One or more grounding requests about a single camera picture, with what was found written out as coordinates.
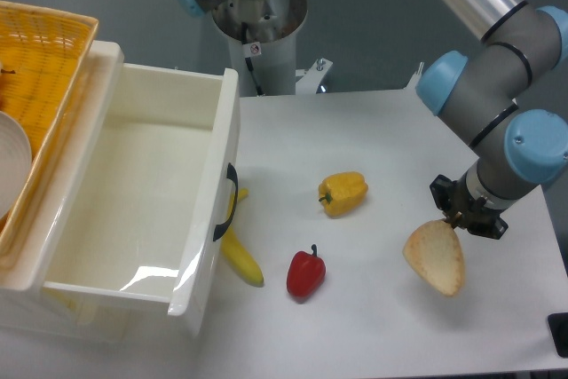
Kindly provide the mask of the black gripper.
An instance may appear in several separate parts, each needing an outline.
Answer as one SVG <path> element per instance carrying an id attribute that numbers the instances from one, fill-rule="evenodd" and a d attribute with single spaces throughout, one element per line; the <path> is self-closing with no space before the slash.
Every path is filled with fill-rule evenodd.
<path id="1" fill-rule="evenodd" d="M 430 183 L 434 203 L 446 222 L 492 240 L 499 240 L 507 232 L 509 225 L 499 215 L 481 213 L 487 202 L 484 196 L 473 198 L 467 190 L 454 188 L 454 182 L 444 175 L 437 175 Z"/>

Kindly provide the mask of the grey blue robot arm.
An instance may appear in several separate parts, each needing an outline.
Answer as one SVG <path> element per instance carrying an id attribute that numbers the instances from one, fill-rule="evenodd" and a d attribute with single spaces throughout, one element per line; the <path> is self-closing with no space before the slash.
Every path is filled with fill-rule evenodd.
<path id="1" fill-rule="evenodd" d="M 443 0 L 484 45 L 474 59 L 450 51 L 420 72 L 423 104 L 476 155 L 458 180 L 430 184 L 446 221 L 499 239 L 501 213 L 567 165 L 567 125 L 542 109 L 522 111 L 519 94 L 567 58 L 567 14 L 525 0 Z M 296 34 L 306 0 L 178 0 L 191 16 L 210 14 L 224 34 L 244 95 L 309 93 L 313 72 L 296 73 Z"/>

